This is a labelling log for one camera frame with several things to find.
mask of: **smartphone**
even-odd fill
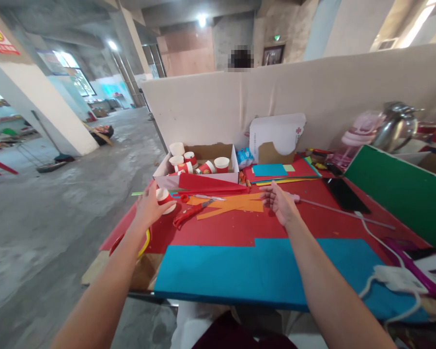
[[[371,213],[342,178],[323,178],[323,181],[343,210]]]

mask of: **blue paper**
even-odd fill
[[[255,165],[253,173],[255,177],[287,176],[282,164]]]
[[[318,242],[357,293],[365,287],[373,266],[384,264],[361,239],[318,239]],[[255,239],[255,247],[169,246],[155,284],[155,295],[308,311],[288,239]],[[377,319],[385,320],[411,308],[415,298],[393,293],[373,282],[364,301]],[[426,312],[420,309],[406,321],[427,319]]]

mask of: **ceiling light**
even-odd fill
[[[204,28],[205,25],[207,24],[207,16],[204,14],[200,14],[199,15],[199,25],[201,28]]]
[[[108,41],[108,46],[110,46],[110,48],[111,48],[112,50],[114,50],[114,51],[118,51],[118,47],[116,46],[116,44],[115,44],[113,41],[109,40],[109,41]]]

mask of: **green board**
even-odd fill
[[[436,175],[369,145],[345,176],[436,247]]]

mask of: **table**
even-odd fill
[[[379,238],[407,239],[419,247],[427,243],[346,180],[372,211],[368,218],[396,227],[390,230],[368,223]],[[339,208],[321,180],[282,184],[301,198]],[[258,191],[252,186],[250,192]],[[297,205],[310,231],[356,292],[360,292],[373,265],[391,264],[381,245],[367,234],[359,219],[306,203]],[[132,207],[107,239],[107,246],[129,226]],[[231,211],[205,220],[191,219],[181,231],[171,222],[175,213],[162,216],[152,226],[152,240],[136,267],[131,290],[137,295],[217,303],[255,303],[278,309],[307,311],[300,275],[285,230],[269,210],[264,213]],[[90,283],[106,263],[102,251],[83,277]],[[393,317],[414,304],[409,295],[393,294],[375,284],[365,304],[378,319]],[[421,309],[408,321],[425,322]]]

